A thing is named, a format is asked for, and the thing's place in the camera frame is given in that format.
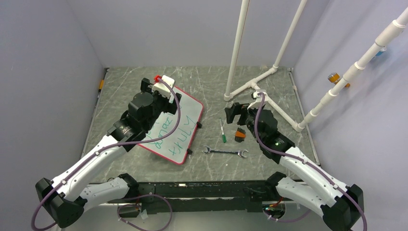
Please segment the green whiteboard marker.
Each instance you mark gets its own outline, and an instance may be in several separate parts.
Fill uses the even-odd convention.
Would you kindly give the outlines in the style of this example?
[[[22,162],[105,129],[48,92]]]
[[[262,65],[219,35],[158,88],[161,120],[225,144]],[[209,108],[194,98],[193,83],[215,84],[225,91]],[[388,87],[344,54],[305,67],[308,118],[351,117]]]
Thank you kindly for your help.
[[[225,132],[224,132],[224,128],[223,128],[222,118],[219,118],[219,124],[220,124],[221,135],[224,137],[224,136],[225,136]]]

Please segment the pink framed whiteboard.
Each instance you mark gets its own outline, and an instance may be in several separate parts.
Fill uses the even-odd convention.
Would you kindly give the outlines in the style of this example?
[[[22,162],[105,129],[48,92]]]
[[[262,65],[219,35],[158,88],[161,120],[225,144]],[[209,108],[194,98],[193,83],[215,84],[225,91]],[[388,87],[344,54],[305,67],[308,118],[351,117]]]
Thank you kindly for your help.
[[[173,90],[181,94],[181,118],[177,129],[170,136],[162,140],[139,144],[139,146],[168,161],[181,165],[187,157],[187,152],[198,128],[197,123],[202,117],[204,106],[200,101],[179,87],[174,87]],[[152,129],[146,134],[145,140],[160,138],[168,134],[175,127],[177,118],[178,114],[160,114]]]

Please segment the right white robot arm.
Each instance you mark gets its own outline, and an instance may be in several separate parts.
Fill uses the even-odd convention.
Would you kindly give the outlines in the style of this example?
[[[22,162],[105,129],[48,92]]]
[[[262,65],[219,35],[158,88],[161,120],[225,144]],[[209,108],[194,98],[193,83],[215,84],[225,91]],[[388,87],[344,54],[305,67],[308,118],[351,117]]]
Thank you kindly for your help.
[[[228,124],[239,116],[237,124],[249,129],[262,153],[305,182],[300,184],[284,173],[275,172],[265,182],[269,199],[283,197],[303,205],[319,215],[332,231],[350,231],[359,219],[363,230],[368,229],[362,189],[355,184],[348,186],[311,161],[278,131],[278,122],[270,110],[240,103],[224,110]]]

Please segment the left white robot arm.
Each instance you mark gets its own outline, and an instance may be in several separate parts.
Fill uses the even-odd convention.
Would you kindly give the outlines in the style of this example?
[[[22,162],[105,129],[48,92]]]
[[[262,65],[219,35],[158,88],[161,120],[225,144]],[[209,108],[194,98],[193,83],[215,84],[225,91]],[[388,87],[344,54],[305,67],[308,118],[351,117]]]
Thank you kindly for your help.
[[[144,78],[128,109],[91,151],[59,176],[36,183],[38,207],[48,212],[54,225],[66,228],[87,210],[109,201],[141,198],[139,183],[129,174],[94,186],[90,181],[134,146],[145,143],[160,114],[181,115],[181,95],[174,92],[174,84],[174,79],[165,75],[156,76],[154,82]]]

